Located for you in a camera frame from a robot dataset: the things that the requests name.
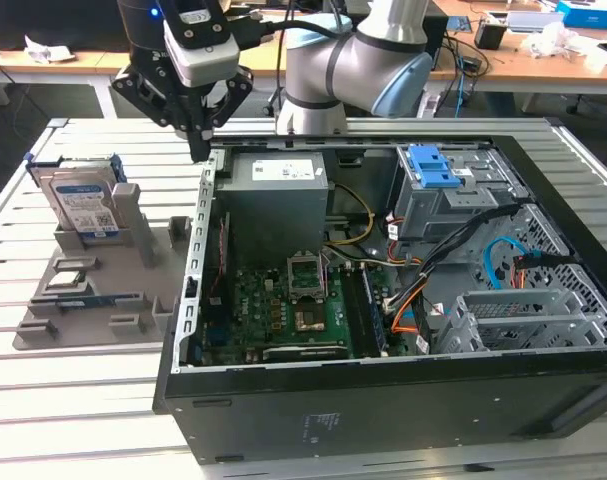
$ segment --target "motherboard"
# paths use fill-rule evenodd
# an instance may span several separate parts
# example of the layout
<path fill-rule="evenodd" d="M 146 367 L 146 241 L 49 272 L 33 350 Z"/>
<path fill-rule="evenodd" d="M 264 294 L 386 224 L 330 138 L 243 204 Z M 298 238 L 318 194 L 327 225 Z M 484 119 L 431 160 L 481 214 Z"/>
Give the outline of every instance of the motherboard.
<path fill-rule="evenodd" d="M 381 302 L 389 295 L 381 267 L 314 263 L 294 268 L 238 270 L 231 281 L 231 322 L 207 323 L 213 364 L 336 360 L 381 356 L 387 345 Z M 320 286 L 321 297 L 300 296 Z"/>

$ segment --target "connector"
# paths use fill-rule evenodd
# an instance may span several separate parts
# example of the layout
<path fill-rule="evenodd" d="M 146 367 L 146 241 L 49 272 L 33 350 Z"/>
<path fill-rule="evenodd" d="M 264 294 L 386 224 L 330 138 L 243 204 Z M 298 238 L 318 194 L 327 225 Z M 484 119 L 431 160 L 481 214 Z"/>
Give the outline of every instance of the connector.
<path fill-rule="evenodd" d="M 568 263 L 578 262 L 571 255 L 555 255 L 541 252 L 540 250 L 532 250 L 526 254 L 514 257 L 514 267 L 517 270 L 536 267 L 556 268 L 559 265 L 566 265 Z"/>

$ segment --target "blue drive bay latch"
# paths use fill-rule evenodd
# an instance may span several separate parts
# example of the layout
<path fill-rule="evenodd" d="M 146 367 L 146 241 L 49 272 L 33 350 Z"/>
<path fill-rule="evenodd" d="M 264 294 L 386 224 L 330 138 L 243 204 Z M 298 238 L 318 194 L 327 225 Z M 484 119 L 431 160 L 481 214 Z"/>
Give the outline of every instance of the blue drive bay latch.
<path fill-rule="evenodd" d="M 419 175 L 423 188 L 456 188 L 461 180 L 456 177 L 435 145 L 416 145 L 407 149 L 408 164 Z"/>

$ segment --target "gray power supply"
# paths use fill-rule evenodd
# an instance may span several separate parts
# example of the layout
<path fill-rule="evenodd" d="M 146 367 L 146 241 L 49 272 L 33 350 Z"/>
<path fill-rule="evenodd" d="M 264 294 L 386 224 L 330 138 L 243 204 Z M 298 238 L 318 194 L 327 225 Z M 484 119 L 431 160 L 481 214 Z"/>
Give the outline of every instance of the gray power supply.
<path fill-rule="evenodd" d="M 282 267 L 298 251 L 319 253 L 328 197 L 320 153 L 240 154 L 217 187 L 239 266 Z"/>

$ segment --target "blue hard drive label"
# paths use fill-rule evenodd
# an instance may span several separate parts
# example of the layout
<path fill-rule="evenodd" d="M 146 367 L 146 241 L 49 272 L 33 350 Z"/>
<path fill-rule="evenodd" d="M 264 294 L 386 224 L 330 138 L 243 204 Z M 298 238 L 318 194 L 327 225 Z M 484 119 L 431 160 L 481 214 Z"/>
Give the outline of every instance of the blue hard drive label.
<path fill-rule="evenodd" d="M 99 185 L 59 185 L 56 193 L 65 214 L 82 237 L 113 237 L 118 226 L 112 210 L 103 203 Z"/>

